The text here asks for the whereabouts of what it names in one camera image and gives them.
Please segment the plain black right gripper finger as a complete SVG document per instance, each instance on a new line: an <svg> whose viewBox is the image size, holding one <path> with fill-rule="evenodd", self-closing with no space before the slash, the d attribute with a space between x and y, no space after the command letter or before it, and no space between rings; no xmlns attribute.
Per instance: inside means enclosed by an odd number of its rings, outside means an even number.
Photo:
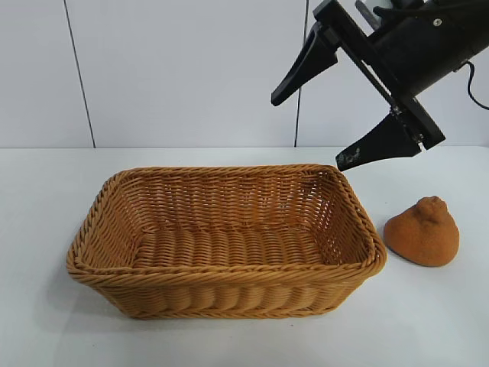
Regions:
<svg viewBox="0 0 489 367"><path fill-rule="evenodd" d="M314 24L298 57L278 87L271 93L271 103L279 106L301 86L338 62L338 38L331 29Z"/></svg>

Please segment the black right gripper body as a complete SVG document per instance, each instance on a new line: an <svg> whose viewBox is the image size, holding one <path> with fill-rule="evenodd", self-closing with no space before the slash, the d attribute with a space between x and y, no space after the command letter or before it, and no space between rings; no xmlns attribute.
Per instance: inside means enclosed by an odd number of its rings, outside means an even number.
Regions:
<svg viewBox="0 0 489 367"><path fill-rule="evenodd" d="M337 1L313 15L323 40L340 47L390 105L401 127L399 146L430 149L445 140L416 97L488 47L486 1L409 1L376 5L383 24L366 35Z"/></svg>

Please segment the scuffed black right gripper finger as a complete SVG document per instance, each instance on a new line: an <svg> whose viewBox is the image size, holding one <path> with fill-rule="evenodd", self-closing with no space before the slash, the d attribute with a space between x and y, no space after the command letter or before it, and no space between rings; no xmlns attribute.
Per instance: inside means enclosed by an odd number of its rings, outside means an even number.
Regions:
<svg viewBox="0 0 489 367"><path fill-rule="evenodd" d="M413 139L406 114L388 114L364 137L335 157L340 171L391 158L411 158L421 152Z"/></svg>

